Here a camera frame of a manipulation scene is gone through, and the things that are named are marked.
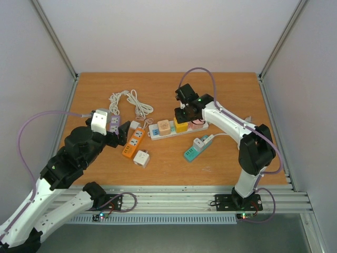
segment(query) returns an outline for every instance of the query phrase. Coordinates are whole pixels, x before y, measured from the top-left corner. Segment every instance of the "white plug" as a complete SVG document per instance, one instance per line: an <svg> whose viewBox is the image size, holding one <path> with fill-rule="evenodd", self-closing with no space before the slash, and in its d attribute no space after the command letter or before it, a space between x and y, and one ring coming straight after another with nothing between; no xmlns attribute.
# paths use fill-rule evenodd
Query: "white plug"
<svg viewBox="0 0 337 253"><path fill-rule="evenodd" d="M150 155L148 153L142 150L138 150L137 154L135 155L133 159L133 162L145 168L149 160L150 160Z"/></svg>
<svg viewBox="0 0 337 253"><path fill-rule="evenodd" d="M204 140L204 144L206 145L206 144L209 143L213 138L214 138L214 135L211 134L210 136L207 137L206 140Z"/></svg>
<svg viewBox="0 0 337 253"><path fill-rule="evenodd" d="M133 120L130 124L130 128L133 129L133 130L136 130L137 128L141 128L141 124L139 122Z"/></svg>
<svg viewBox="0 0 337 253"><path fill-rule="evenodd" d="M193 147L196 151L200 152L205 147L205 143L203 143L199 138L195 138L193 140Z"/></svg>

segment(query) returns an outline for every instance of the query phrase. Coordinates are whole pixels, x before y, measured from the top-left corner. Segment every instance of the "white cable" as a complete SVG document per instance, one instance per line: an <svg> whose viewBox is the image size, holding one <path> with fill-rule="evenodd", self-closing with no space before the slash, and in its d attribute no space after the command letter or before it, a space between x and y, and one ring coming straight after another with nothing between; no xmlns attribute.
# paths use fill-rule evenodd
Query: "white cable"
<svg viewBox="0 0 337 253"><path fill-rule="evenodd" d="M115 115L119 115L120 111L118 109L118 103L122 95L127 96L127 99L126 99L127 102L135 106L136 119L144 121L143 129L145 129L148 125L153 123L152 118L149 118L149 119L146 118L146 115L153 112L153 107L148 104L139 102L137 99L137 92L135 90L131 90L131 92L122 91L120 93L112 93L112 95L109 98L111 102L109 106L109 110L111 113Z"/></svg>
<svg viewBox="0 0 337 253"><path fill-rule="evenodd" d="M218 136L218 135L228 135L227 133L217 133L214 135L214 137Z"/></svg>

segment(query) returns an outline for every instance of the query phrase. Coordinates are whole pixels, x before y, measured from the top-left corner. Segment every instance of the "pink block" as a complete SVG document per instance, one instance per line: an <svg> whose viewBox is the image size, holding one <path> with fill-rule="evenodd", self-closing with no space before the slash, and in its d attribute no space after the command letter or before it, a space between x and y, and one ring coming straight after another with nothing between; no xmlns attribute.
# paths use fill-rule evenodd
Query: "pink block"
<svg viewBox="0 0 337 253"><path fill-rule="evenodd" d="M189 127L193 130L200 129L204 126L205 122L200 120L194 120L193 123L189 122Z"/></svg>

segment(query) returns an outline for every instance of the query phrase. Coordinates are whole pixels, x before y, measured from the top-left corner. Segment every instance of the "wooden tabletop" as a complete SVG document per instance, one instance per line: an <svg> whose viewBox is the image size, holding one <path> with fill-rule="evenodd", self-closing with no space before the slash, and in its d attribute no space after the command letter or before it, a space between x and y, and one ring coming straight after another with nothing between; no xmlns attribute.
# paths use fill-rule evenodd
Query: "wooden tabletop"
<svg viewBox="0 0 337 253"><path fill-rule="evenodd" d="M149 117L155 123L159 120L173 120L174 108L179 107L175 90L182 75L183 73L82 73L70 111L89 113L98 108L108 108L108 98L113 92L135 89L138 99L154 108ZM214 73L214 76L217 82L217 99L225 108L241 118L251 116L252 123L256 125L263 123L270 127L255 73ZM207 73L190 73L184 83L190 83L199 95L213 95L211 79ZM126 101L126 97L121 98L118 108L122 123L135 120L134 107ZM84 121L68 117L63 140L72 129L85 125ZM150 161L145 169L124 157L123 147L106 147L75 184L96 181L101 185L129 186L235 185L241 167L237 160L237 145L230 137L216 137L191 163L183 157L195 138L220 132L216 126L210 125L205 131L157 141L146 136L140 146L140 149L147 150L150 154ZM133 130L130 129L128 136L132 134ZM275 158L268 170L274 171L278 166L279 161ZM261 184L286 184L285 175L283 172L266 175Z"/></svg>

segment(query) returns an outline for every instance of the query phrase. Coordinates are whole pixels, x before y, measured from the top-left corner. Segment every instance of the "robotic arm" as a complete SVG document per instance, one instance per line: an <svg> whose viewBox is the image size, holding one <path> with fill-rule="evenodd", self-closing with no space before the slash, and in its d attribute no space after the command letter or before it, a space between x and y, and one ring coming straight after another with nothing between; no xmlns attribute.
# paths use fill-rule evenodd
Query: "robotic arm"
<svg viewBox="0 0 337 253"><path fill-rule="evenodd" d="M125 145L130 121L121 125L119 134L106 131L109 121L104 110L93 111L87 126L75 128L65 145L52 157L36 182L35 198L30 195L14 214L0 226L0 252L36 252L52 232L77 213L100 207L105 191L95 182L86 184L72 200L45 214L54 200L83 175L106 145Z"/></svg>
<svg viewBox="0 0 337 253"><path fill-rule="evenodd" d="M255 129L272 141L269 128L264 124L256 126L245 122L219 104L215 106L213 97L208 94L199 96L189 84L181 86L175 93L176 99L181 103L181 107L174 110L178 123L205 120L226 132L238 144L239 164L242 170L232 190L232 201L240 210L250 202L261 172L276 156L274 149L265 140L246 127Z"/></svg>

